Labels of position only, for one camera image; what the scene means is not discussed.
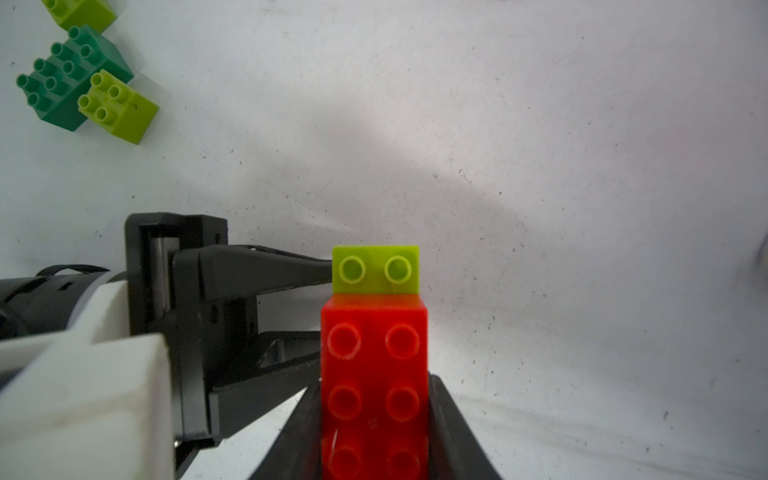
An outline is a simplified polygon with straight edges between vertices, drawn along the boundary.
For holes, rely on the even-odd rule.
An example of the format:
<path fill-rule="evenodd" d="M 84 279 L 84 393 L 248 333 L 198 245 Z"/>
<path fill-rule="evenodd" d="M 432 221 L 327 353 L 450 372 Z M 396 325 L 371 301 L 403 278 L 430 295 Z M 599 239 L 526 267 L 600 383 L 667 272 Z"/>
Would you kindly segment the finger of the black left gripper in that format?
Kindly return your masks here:
<path fill-rule="evenodd" d="M 318 331 L 255 335 L 208 395 L 212 437 L 229 438 L 320 378 Z"/>
<path fill-rule="evenodd" d="M 236 300 L 331 280 L 329 260 L 263 246 L 205 246 L 173 259 L 177 300 Z"/>

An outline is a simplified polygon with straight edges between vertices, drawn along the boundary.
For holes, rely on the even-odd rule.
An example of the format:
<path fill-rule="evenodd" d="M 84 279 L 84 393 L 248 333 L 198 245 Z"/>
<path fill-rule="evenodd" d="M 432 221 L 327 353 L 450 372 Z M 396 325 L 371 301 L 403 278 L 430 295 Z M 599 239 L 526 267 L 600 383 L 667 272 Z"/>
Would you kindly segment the lime long lego brick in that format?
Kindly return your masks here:
<path fill-rule="evenodd" d="M 337 245 L 332 249 L 334 294 L 419 294 L 417 245 Z"/>

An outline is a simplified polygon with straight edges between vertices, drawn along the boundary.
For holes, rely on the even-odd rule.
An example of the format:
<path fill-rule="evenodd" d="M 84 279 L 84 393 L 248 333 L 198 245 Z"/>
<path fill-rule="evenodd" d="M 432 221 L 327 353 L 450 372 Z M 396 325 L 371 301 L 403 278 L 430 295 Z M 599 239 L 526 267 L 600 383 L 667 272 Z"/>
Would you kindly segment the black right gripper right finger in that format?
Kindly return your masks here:
<path fill-rule="evenodd" d="M 429 479 L 500 480 L 442 379 L 429 375 Z"/>

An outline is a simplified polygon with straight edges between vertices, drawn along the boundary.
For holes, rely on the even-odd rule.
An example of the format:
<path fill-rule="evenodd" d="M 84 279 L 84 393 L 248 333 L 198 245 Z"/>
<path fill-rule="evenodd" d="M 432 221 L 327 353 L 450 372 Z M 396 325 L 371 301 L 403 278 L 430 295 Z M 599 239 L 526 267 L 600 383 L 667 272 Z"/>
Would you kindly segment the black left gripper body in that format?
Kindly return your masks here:
<path fill-rule="evenodd" d="M 131 214 L 125 221 L 130 333 L 158 333 L 168 345 L 174 468 L 188 470 L 197 453 L 217 445 L 209 392 L 229 353 L 205 364 L 206 322 L 219 310 L 202 299 L 200 249 L 226 246 L 228 223 L 210 215 Z"/>

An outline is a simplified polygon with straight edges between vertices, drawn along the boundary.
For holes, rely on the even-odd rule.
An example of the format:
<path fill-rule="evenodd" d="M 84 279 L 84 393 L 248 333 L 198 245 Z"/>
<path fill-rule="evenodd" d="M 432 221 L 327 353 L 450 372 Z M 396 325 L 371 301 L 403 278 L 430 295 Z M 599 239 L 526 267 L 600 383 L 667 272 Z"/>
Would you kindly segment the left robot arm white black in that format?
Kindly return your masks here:
<path fill-rule="evenodd" d="M 260 296 L 331 264 L 232 245 L 207 215 L 125 223 L 126 269 L 61 265 L 1 284 L 1 475 L 178 479 L 292 396 L 253 477 L 316 479 L 320 335 L 258 328 Z"/>

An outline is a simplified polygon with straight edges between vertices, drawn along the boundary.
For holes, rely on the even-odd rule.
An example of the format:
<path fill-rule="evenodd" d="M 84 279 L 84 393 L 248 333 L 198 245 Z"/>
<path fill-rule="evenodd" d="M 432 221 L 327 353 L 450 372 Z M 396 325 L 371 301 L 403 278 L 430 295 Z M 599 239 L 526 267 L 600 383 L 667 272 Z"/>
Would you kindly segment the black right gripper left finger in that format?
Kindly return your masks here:
<path fill-rule="evenodd" d="M 250 479 L 320 479 L 321 409 L 321 382 L 316 381 L 305 390 Z"/>

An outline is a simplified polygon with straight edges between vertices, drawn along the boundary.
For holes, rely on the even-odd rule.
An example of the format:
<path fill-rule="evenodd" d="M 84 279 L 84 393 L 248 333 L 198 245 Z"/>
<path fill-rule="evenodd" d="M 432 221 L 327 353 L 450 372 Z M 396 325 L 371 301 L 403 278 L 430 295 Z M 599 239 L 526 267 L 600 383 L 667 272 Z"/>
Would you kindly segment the red lego brick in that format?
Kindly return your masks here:
<path fill-rule="evenodd" d="M 424 479 L 428 310 L 416 294 L 335 294 L 321 310 L 322 476 Z"/>

